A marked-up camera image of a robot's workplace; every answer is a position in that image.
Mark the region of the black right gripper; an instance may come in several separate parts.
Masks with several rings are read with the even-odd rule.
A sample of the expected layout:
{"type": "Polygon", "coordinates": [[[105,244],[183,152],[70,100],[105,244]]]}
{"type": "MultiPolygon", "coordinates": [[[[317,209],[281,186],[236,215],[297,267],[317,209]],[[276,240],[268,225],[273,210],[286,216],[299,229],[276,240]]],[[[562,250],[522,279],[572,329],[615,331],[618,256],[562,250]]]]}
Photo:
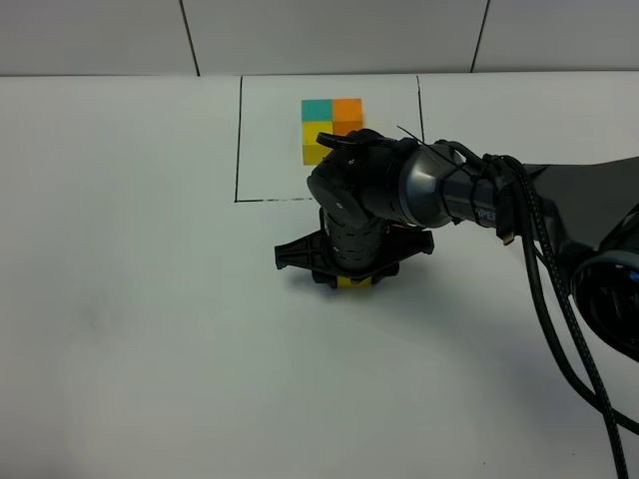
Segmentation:
{"type": "Polygon", "coordinates": [[[355,228],[320,209],[319,230],[277,245],[275,260],[278,269],[308,270],[315,283],[337,289],[338,276],[370,276],[374,285],[398,275],[402,261],[421,253],[433,253],[430,231],[379,218],[355,228]]]}

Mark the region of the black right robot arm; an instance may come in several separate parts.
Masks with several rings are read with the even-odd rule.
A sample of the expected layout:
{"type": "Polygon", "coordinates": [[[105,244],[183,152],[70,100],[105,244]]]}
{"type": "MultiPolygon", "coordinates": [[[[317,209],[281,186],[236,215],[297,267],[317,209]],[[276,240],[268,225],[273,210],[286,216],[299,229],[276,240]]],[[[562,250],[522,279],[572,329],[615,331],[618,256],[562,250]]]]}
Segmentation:
{"type": "Polygon", "coordinates": [[[277,267],[309,270],[316,282],[379,281],[433,249],[432,231],[463,221],[504,241],[522,233],[514,190],[532,184],[556,261],[588,326],[622,354],[638,355],[638,162],[525,165],[478,157],[456,142],[427,145],[363,129],[321,133],[327,156],[308,178],[320,228],[275,249],[277,267]]]}

